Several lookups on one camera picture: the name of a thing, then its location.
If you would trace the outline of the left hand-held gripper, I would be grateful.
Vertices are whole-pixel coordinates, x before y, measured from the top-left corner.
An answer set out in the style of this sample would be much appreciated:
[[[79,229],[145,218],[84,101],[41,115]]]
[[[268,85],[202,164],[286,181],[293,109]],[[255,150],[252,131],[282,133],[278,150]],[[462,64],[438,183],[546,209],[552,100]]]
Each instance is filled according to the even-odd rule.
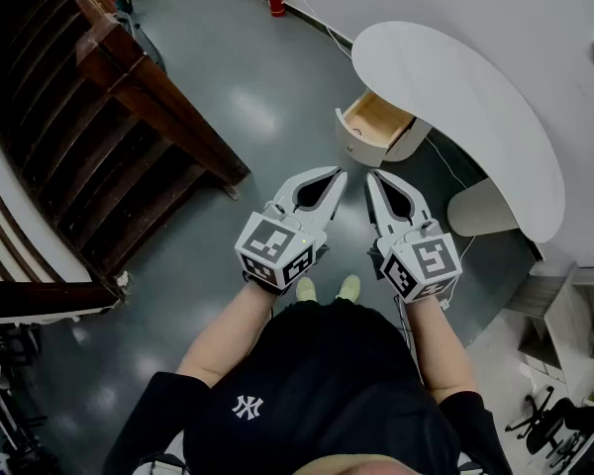
[[[288,288],[328,251],[326,225],[347,187],[338,166],[288,178],[262,212],[250,215],[235,251],[245,275],[269,288]]]

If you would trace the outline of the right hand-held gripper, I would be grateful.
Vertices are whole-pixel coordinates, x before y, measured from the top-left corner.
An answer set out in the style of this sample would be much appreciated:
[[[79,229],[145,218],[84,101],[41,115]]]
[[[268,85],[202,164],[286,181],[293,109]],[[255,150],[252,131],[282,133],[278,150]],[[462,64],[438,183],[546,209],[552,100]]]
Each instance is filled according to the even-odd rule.
[[[405,304],[443,292],[460,274],[451,234],[445,234],[421,192],[385,170],[366,175],[370,220],[381,238],[380,272]],[[397,233],[398,222],[419,225]]]

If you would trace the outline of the large white wooden drawer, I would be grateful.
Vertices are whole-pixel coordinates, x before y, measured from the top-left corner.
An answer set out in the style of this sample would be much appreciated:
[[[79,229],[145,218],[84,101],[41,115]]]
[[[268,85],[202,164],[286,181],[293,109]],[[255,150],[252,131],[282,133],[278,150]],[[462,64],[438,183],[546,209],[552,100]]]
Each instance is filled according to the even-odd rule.
[[[336,109],[336,135],[341,149],[364,165],[377,167],[410,131],[416,117],[366,90],[345,111]],[[352,129],[359,128],[363,137]]]

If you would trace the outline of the white curved desk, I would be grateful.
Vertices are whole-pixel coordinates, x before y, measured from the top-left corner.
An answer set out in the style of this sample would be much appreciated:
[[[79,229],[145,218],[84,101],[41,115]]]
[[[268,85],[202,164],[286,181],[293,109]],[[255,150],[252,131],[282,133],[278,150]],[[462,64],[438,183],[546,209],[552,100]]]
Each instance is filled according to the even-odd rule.
[[[476,162],[527,238],[544,243],[556,235],[565,213],[556,155],[534,110],[493,64],[442,32],[396,21],[363,30],[351,58],[367,88]]]

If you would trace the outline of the person's left forearm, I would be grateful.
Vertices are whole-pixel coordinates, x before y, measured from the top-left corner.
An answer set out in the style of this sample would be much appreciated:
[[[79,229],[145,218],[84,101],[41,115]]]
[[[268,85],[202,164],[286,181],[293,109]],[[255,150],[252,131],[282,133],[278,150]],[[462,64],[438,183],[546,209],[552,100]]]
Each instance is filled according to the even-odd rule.
[[[215,386],[252,350],[278,296],[248,282],[192,342],[176,373]]]

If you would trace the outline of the person's right forearm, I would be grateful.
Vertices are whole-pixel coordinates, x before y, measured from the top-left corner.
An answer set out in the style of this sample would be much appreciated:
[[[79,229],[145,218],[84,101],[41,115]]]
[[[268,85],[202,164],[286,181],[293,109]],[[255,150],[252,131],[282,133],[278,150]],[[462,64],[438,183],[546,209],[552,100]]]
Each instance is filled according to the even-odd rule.
[[[472,365],[435,296],[407,304],[418,366],[438,403],[461,392],[476,392]]]

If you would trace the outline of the person's pale yellow right shoe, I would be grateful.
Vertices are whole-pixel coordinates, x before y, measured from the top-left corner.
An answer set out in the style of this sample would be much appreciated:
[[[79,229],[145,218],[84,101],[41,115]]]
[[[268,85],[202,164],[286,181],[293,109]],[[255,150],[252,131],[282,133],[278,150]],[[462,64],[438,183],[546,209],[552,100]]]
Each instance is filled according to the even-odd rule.
[[[337,299],[344,299],[356,303],[360,296],[360,279],[356,275],[348,276],[338,294],[336,295]]]

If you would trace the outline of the grey shelf unit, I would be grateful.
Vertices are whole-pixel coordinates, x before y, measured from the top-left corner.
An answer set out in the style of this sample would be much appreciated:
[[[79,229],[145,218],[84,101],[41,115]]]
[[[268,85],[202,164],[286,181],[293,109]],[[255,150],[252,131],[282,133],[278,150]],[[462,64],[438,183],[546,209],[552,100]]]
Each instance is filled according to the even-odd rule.
[[[532,369],[563,383],[576,404],[594,392],[594,267],[530,276],[506,309],[526,319],[519,351]]]

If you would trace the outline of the black t-shirt with white logo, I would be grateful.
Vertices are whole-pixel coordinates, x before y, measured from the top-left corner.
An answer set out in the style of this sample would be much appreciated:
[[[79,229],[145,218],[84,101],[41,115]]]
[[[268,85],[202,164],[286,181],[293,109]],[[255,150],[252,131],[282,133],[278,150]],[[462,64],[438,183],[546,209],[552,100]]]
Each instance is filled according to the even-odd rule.
[[[154,374],[103,475],[134,475],[176,437],[189,475],[293,475],[336,454],[385,455],[421,475],[456,475],[467,456],[512,475],[482,398],[437,402],[397,329],[344,300],[286,308],[215,385]]]

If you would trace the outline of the black office chair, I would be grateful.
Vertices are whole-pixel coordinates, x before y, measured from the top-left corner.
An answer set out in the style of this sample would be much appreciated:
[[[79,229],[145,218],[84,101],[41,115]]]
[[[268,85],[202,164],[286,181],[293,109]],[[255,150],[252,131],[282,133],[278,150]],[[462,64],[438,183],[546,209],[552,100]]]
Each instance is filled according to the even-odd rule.
[[[522,402],[522,414],[504,432],[543,462],[542,475],[594,473],[594,403],[575,405],[547,385]]]

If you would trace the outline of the white striped curved panel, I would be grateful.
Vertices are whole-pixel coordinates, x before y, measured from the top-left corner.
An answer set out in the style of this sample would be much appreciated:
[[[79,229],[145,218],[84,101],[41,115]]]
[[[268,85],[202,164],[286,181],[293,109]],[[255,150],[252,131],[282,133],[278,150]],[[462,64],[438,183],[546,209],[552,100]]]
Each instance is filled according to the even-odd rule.
[[[65,282],[92,282],[84,265],[53,232],[18,181],[0,146],[0,197],[18,227]]]

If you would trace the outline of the black equipment rack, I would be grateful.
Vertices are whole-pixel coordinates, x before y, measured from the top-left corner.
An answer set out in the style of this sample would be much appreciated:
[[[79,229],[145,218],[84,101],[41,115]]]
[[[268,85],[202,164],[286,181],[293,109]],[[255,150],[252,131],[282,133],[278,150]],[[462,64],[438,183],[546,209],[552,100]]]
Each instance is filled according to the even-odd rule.
[[[0,326],[0,475],[61,475],[40,438],[49,417],[24,380],[24,369],[39,353],[37,328]]]

